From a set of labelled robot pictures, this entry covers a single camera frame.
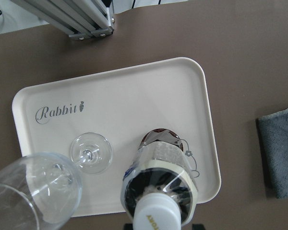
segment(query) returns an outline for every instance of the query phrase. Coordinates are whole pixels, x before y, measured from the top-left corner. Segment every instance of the table surface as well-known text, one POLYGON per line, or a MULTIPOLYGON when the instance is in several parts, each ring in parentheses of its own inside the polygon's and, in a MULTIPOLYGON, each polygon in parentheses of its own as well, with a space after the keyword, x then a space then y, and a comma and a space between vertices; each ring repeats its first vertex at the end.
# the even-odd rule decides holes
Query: table surface
MULTIPOLYGON (((288 199, 269 188, 256 118, 288 107, 288 1, 194 0, 116 16, 104 39, 51 25, 0 34, 0 169, 21 157, 12 100, 26 86, 175 57, 204 69, 222 177, 197 206, 207 230, 288 230, 288 199)), ((64 230, 121 230, 125 213, 72 218, 64 230)), ((190 230, 191 224, 183 229, 190 230)))

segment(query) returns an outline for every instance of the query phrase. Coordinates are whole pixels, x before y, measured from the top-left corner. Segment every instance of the gray towel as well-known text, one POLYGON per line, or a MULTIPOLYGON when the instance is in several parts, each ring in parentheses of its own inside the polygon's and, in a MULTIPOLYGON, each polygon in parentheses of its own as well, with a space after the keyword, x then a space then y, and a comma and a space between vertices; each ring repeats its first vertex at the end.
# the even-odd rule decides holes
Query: gray towel
POLYGON ((276 197, 288 198, 288 109, 259 118, 258 128, 276 197))

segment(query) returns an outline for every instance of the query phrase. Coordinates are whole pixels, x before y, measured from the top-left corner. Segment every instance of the tray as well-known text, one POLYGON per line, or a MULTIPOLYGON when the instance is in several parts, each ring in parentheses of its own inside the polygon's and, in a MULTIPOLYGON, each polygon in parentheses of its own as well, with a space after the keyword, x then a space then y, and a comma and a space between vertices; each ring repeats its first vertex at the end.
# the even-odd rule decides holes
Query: tray
POLYGON ((194 172, 198 203, 213 199, 220 189, 204 72, 189 58, 27 87, 15 95, 12 111, 23 156, 51 151, 69 157, 71 142, 85 132, 99 133, 111 143, 110 168, 99 175, 82 174, 83 196, 74 216, 124 211, 124 173, 144 135, 155 128, 171 129, 188 141, 196 160, 188 157, 190 166, 200 173, 194 172), (58 115, 59 109, 66 114, 58 115))

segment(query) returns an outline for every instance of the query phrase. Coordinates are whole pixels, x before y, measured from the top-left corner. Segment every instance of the clear wine glass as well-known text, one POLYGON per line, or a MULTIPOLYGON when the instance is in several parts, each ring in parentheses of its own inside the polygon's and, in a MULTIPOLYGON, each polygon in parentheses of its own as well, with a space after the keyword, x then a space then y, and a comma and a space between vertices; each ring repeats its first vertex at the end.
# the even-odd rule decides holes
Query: clear wine glass
POLYGON ((104 172, 113 159, 113 152, 109 141, 97 133, 83 133, 71 145, 72 161, 88 174, 104 172))
POLYGON ((67 157, 21 157, 0 171, 0 229, 59 229, 77 209, 81 194, 80 171, 67 157))

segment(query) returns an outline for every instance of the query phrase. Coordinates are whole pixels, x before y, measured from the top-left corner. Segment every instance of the white bottle cap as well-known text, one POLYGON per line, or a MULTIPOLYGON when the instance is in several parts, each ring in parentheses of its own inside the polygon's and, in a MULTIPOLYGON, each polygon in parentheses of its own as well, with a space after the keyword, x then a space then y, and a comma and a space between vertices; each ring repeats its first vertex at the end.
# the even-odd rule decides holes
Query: white bottle cap
POLYGON ((166 194, 147 194, 140 199, 135 207, 133 229, 180 230, 180 208, 166 194))

